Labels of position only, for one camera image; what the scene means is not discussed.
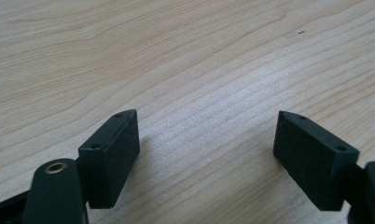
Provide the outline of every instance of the wood grain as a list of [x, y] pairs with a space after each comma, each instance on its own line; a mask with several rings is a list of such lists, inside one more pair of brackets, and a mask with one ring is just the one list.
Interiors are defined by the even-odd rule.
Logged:
[[131, 108], [141, 154], [90, 223], [346, 223], [272, 141], [287, 110], [375, 160], [375, 0], [0, 0], [0, 202]]

